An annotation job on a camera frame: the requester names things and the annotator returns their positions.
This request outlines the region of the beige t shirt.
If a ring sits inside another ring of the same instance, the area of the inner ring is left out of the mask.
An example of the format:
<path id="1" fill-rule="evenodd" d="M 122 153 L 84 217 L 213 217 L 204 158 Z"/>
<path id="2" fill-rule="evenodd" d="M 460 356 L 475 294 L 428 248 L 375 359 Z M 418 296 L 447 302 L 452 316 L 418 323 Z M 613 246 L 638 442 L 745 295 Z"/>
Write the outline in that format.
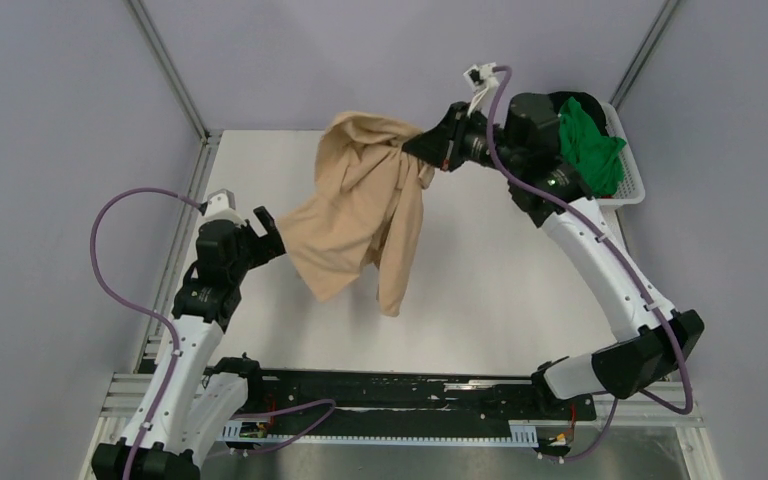
<path id="1" fill-rule="evenodd" d="M 324 130 L 312 196 L 276 222 L 287 255 L 318 301 L 330 300 L 373 265 L 380 312 L 399 315 L 423 224 L 423 193 L 435 173 L 402 150 L 421 132 L 356 111 L 336 115 Z"/>

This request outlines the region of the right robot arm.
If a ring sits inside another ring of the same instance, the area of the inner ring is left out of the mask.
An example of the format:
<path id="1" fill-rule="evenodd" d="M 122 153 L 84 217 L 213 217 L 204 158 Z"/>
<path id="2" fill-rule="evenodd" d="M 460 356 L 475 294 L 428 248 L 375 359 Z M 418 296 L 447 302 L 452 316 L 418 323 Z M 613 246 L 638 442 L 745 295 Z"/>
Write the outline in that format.
<path id="1" fill-rule="evenodd" d="M 677 310 L 642 274 L 609 231 L 579 172 L 562 156 L 562 107 L 575 98 L 564 92 L 517 94 L 502 126 L 456 102 L 402 150 L 441 171 L 471 161 L 505 175 L 515 204 L 568 256 L 601 306 L 614 343 L 540 366 L 530 392 L 537 413 L 556 417 L 581 395 L 646 394 L 673 372 L 690 401 L 686 362 L 704 323 L 694 310 Z"/>

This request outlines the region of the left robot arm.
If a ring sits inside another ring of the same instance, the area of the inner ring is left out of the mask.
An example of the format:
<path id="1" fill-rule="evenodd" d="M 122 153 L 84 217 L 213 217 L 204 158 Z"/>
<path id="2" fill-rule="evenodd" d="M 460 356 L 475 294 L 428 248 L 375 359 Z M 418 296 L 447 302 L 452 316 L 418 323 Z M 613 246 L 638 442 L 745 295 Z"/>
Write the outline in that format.
<path id="1" fill-rule="evenodd" d="M 137 411 L 118 440 L 99 444 L 91 459 L 98 479 L 198 479 L 210 445 L 237 409 L 258 411 L 266 386 L 252 377 L 252 360 L 236 359 L 211 375 L 197 392 L 208 362 L 241 300 L 246 274 L 284 255 L 274 217 L 263 206 L 253 213 L 258 235 L 231 207 L 208 209 L 198 229 L 196 260 L 177 291 L 170 343 Z"/>

